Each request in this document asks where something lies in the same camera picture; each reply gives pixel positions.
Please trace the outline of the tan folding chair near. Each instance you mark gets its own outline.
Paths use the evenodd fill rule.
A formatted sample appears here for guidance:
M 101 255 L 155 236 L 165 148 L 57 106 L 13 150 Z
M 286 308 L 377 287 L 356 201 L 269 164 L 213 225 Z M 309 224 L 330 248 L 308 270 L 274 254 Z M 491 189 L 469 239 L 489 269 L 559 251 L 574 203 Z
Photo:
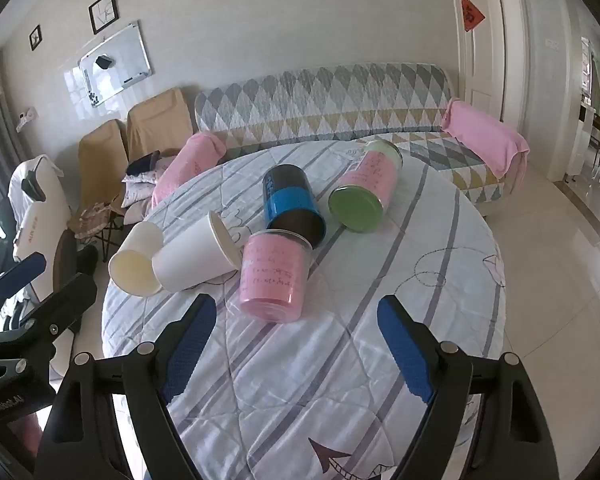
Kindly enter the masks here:
M 102 244 L 102 258 L 107 261 L 110 249 L 117 246 L 112 234 L 123 229 L 122 207 L 128 155 L 123 143 L 121 122 L 108 120 L 84 136 L 78 148 L 81 177 L 80 202 L 68 222 L 78 242 L 91 240 Z

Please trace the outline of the tan folding chair far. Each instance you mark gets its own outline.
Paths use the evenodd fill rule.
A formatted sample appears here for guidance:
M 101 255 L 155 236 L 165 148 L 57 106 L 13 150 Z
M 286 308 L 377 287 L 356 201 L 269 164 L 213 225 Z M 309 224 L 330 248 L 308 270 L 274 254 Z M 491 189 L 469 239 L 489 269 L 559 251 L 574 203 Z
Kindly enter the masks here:
M 125 129 L 129 161 L 155 151 L 179 151 L 193 133 L 182 90 L 173 88 L 162 92 L 129 111 Z

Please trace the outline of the white door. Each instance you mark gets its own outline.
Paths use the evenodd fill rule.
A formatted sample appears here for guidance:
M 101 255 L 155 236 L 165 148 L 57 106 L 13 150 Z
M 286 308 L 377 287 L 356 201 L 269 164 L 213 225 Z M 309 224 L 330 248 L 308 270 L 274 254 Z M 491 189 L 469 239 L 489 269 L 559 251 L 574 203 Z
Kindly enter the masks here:
M 486 19 L 465 32 L 463 15 L 460 32 L 464 44 L 464 100 L 478 110 L 501 118 L 504 98 L 505 46 L 501 0 L 470 0 Z

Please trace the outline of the large framed picture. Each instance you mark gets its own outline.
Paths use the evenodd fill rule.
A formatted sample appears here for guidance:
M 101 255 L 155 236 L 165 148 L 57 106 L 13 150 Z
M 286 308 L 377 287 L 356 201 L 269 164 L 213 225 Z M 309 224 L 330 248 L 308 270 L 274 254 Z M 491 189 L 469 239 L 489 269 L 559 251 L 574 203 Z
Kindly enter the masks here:
M 93 34 L 97 35 L 119 18 L 117 0 L 97 0 L 88 8 L 88 14 Z

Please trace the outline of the dark clothes pile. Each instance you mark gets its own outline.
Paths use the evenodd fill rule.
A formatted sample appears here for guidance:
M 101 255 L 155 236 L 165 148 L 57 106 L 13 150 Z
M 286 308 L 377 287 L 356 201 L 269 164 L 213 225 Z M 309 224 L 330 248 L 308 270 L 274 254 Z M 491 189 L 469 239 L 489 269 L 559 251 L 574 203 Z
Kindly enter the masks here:
M 153 151 L 137 160 L 134 160 L 134 162 L 131 162 L 128 168 L 126 168 L 125 174 L 128 177 L 134 177 L 138 174 L 144 174 L 145 172 L 154 170 L 157 166 L 160 156 L 161 153 L 159 151 Z

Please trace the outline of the diamond pattern sofa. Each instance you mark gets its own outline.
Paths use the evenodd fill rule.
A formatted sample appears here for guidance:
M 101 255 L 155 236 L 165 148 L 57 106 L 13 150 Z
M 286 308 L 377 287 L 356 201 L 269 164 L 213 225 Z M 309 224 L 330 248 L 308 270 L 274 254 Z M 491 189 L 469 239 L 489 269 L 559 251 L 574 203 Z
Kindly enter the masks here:
M 427 63 L 367 63 L 288 70 L 204 90 L 197 125 L 228 158 L 306 141 L 387 140 L 453 182 L 482 214 L 519 190 L 518 162 L 501 179 L 442 130 L 454 96 L 448 75 Z

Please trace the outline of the tan folding chair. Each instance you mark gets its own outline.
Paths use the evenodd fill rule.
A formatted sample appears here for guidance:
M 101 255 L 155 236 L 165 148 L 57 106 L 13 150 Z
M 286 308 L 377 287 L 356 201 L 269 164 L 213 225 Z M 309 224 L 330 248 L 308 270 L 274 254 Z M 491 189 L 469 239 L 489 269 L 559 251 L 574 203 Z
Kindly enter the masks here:
M 80 202 L 68 222 L 78 242 L 91 240 L 102 244 L 102 258 L 107 261 L 110 249 L 117 246 L 112 234 L 123 229 L 122 207 L 128 155 L 123 143 L 121 122 L 108 120 L 84 136 L 78 148 L 81 177 Z
M 155 151 L 179 151 L 193 133 L 182 90 L 173 88 L 162 92 L 129 111 L 125 129 L 129 161 Z

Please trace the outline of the white office chair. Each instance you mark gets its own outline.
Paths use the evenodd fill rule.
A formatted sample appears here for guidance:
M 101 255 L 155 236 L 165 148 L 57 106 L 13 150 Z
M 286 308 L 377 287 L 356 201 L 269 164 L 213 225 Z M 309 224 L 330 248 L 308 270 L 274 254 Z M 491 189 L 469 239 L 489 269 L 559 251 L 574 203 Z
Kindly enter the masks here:
M 72 212 L 60 178 L 62 171 L 46 155 L 20 164 L 9 182 L 8 199 L 16 222 L 14 259 L 34 252 L 44 256 L 44 271 L 17 294 L 20 320 L 76 274 L 78 246 L 68 229 Z

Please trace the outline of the striped quilted tablecloth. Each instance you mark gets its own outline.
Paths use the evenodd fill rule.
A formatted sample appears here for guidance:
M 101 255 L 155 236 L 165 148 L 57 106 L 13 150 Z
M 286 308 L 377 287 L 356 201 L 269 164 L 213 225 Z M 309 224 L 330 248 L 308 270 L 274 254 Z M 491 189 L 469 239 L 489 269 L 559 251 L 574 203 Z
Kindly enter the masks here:
M 376 231 L 329 220 L 298 321 L 243 314 L 235 273 L 201 289 L 218 317 L 169 411 L 206 479 L 367 478 L 399 463 L 426 406 L 377 326 L 382 297 L 472 356 L 503 347 L 498 244 L 460 190 L 412 156 Z

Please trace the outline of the pink plastic cup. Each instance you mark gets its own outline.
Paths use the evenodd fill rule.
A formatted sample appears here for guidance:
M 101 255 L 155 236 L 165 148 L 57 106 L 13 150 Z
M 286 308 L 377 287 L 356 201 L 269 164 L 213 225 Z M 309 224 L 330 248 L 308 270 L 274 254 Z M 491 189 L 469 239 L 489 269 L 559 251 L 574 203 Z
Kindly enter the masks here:
M 311 244 L 297 233 L 265 230 L 248 238 L 242 255 L 239 309 L 273 323 L 298 321 L 311 263 Z

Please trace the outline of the wall whiteboard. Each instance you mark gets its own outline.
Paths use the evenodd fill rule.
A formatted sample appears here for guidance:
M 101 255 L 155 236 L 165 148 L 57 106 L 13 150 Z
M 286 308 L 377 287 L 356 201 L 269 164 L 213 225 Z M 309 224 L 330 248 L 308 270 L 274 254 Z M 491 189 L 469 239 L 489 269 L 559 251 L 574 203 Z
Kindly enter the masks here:
M 139 22 L 132 22 L 80 58 L 92 107 L 99 107 L 133 84 L 150 77 L 152 70 Z

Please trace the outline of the green jar with pink label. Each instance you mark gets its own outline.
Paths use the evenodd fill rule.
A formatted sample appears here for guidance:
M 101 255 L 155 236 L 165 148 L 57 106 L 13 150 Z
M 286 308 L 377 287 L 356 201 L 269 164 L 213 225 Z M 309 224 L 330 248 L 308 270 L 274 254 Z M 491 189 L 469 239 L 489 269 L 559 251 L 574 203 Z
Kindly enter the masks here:
M 403 156 L 393 143 L 368 142 L 329 195 L 332 216 L 353 232 L 374 232 L 390 205 L 402 167 Z

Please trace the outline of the black and blue cup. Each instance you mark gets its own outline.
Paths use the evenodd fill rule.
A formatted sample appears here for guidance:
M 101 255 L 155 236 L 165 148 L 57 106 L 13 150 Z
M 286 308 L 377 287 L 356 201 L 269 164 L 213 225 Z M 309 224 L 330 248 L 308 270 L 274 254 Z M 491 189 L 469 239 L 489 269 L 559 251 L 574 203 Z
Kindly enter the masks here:
M 263 177 L 265 227 L 303 237 L 313 249 L 326 235 L 326 221 L 317 207 L 306 173 L 294 165 L 277 165 Z

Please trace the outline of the cream paper cup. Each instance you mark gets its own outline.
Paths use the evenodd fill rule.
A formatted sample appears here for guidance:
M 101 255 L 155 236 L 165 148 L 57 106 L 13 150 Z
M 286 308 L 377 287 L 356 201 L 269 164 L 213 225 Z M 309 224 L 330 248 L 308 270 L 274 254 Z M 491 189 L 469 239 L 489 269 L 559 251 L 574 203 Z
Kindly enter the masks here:
M 155 223 L 143 221 L 133 226 L 108 263 L 109 276 L 117 288 L 131 296 L 155 295 L 161 285 L 151 259 L 161 248 L 163 232 Z

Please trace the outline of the white paper cup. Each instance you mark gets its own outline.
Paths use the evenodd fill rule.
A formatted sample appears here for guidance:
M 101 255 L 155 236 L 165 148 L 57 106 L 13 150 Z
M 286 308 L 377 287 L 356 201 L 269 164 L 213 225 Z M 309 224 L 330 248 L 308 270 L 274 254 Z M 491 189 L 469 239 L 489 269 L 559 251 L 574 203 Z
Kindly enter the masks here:
M 242 254 L 214 211 L 208 212 L 163 246 L 151 259 L 167 292 L 195 287 L 242 267 Z

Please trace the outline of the small framed picture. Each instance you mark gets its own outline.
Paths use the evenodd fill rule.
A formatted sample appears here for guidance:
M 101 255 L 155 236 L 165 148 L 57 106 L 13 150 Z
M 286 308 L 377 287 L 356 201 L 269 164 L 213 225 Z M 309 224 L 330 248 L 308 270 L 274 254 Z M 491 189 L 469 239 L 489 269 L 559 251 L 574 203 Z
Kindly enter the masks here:
M 32 51 L 34 51 L 40 44 L 42 44 L 42 29 L 40 25 L 36 25 L 35 28 L 30 32 L 29 44 Z

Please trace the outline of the red door decoration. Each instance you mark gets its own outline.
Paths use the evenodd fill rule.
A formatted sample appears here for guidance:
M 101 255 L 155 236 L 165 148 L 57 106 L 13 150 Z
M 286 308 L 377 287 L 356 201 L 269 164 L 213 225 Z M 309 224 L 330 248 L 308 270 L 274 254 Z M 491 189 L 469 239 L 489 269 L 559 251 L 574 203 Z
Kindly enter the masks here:
M 460 5 L 465 32 L 471 32 L 486 19 L 486 16 L 470 0 L 460 0 Z

